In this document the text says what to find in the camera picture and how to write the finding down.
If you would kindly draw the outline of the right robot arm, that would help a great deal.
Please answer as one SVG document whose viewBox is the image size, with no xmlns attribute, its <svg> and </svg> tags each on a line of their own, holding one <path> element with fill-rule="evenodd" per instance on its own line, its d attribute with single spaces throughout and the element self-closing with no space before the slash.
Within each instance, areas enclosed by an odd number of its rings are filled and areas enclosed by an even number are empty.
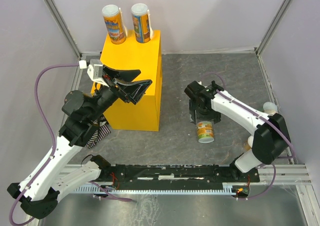
<svg viewBox="0 0 320 226">
<path fill-rule="evenodd" d="M 234 181 L 242 181 L 251 169 L 261 164 L 272 164 L 287 148 L 292 148 L 282 115 L 269 115 L 253 109 L 233 97 L 215 81 L 207 87 L 193 81 L 187 85 L 184 92 L 189 97 L 192 123 L 208 121 L 216 124 L 224 115 L 242 126 L 253 137 L 251 149 L 231 164 L 229 175 Z"/>
</svg>

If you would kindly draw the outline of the yellow shelf cabinet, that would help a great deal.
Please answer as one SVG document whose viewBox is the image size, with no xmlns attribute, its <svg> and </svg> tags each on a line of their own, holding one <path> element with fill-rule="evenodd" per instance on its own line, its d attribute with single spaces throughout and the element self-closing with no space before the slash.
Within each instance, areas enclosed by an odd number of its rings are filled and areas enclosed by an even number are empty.
<svg viewBox="0 0 320 226">
<path fill-rule="evenodd" d="M 134 31 L 128 32 L 125 42 L 113 44 L 105 39 L 100 60 L 116 70 L 140 70 L 140 74 L 128 87 L 134 97 L 141 99 L 133 104 L 117 99 L 104 113 L 112 129 L 158 131 L 162 97 L 162 49 L 161 32 L 147 43 L 139 43 Z"/>
</svg>

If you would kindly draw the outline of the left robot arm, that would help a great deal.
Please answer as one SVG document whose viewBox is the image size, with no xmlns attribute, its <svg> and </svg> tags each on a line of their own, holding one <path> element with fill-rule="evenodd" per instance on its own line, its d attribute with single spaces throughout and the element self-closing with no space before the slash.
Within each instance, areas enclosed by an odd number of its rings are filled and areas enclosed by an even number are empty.
<svg viewBox="0 0 320 226">
<path fill-rule="evenodd" d="M 59 177 L 61 170 L 90 140 L 97 139 L 102 130 L 101 117 L 116 101 L 137 104 L 152 80 L 138 80 L 140 70 L 115 70 L 103 64 L 79 66 L 87 70 L 90 79 L 100 84 L 93 96 L 79 90 L 69 92 L 62 111 L 67 115 L 58 136 L 52 136 L 52 147 L 33 172 L 23 181 L 12 183 L 7 191 L 31 219 L 47 217 L 57 204 L 79 186 L 97 179 L 110 177 L 111 165 L 102 156 L 93 156 L 89 162 L 67 176 Z"/>
</svg>

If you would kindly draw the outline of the blue orange can with spoon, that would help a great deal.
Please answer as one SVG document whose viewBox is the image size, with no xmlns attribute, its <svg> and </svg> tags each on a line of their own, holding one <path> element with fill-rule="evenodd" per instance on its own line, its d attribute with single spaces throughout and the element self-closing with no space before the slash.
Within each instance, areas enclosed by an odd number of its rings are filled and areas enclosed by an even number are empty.
<svg viewBox="0 0 320 226">
<path fill-rule="evenodd" d="M 147 43 L 154 37 L 151 26 L 150 10 L 146 4 L 137 3 L 131 7 L 135 38 L 139 43 Z"/>
</svg>

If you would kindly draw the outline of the green label can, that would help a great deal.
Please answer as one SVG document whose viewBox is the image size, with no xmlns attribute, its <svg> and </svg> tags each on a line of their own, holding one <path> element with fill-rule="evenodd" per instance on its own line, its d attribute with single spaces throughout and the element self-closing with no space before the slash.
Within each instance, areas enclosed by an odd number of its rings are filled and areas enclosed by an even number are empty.
<svg viewBox="0 0 320 226">
<path fill-rule="evenodd" d="M 214 142 L 214 129 L 210 121 L 201 121 L 196 124 L 197 137 L 199 143 Z"/>
</svg>

